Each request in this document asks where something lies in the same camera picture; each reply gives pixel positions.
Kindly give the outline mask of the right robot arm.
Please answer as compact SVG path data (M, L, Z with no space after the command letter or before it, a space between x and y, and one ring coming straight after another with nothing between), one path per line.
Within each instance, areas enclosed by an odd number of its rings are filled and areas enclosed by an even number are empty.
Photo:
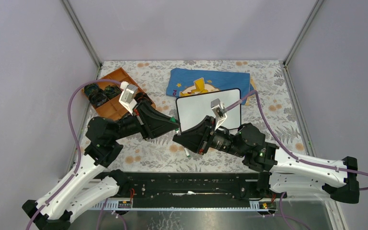
M255 185L262 197L291 189L317 190L338 202L359 202L356 158L347 156L333 161L301 154L290 156L278 145L266 142L265 134L251 123L240 125L232 134L225 127L216 128L215 119L207 115L196 126L174 135L173 141L200 155L215 149L241 158L253 171L268 172L270 180L263 179Z

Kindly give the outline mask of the green whiteboard marker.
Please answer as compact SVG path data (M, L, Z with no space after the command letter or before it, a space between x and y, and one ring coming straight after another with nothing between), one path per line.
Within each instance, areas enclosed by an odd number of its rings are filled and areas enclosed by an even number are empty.
M181 131L180 131L179 128L177 128L175 130L175 132L176 132L177 135L180 135L181 134ZM190 158L191 156L190 156L190 153L189 153L188 149L186 149L184 146L182 146L182 147L183 147L183 150L185 151L186 157Z

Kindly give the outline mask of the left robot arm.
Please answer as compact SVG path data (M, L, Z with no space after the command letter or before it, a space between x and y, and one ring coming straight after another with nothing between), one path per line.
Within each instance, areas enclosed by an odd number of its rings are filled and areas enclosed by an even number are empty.
M154 139L179 126L177 119L157 111L146 100L140 101L121 119L92 118L86 132L90 144L84 153L78 153L72 169L43 197L23 204L22 209L30 218L26 228L35 224L40 230L67 230L82 213L100 201L114 195L127 195L129 179L121 170L109 172L85 192L82 189L117 158L123 149L117 140L134 134L140 134L145 140Z

